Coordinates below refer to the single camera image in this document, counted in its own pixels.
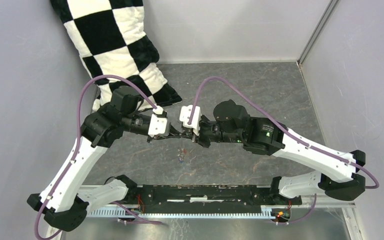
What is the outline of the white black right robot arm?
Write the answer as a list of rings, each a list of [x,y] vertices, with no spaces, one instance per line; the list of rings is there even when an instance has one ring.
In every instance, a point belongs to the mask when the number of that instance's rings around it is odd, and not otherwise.
[[[311,168],[296,176],[277,176],[270,184],[269,199],[282,204],[302,195],[325,194],[336,200],[353,201],[366,189],[358,173],[366,163],[361,150],[341,152],[313,142],[267,117],[252,117],[233,100],[219,103],[214,120],[202,115],[199,107],[183,106],[179,120],[194,143],[208,148],[211,143],[242,144],[255,155],[288,159]]]

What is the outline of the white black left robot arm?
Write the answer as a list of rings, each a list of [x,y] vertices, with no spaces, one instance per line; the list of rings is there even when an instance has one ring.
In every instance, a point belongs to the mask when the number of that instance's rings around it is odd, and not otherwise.
[[[161,106],[151,116],[139,113],[144,98],[132,87],[121,86],[110,102],[88,115],[80,127],[80,138],[49,186],[33,193],[27,204],[52,227],[70,232],[87,214],[112,202],[133,203],[138,185],[125,175],[88,192],[79,193],[92,167],[120,139],[124,132],[153,137],[166,137],[171,125]]]

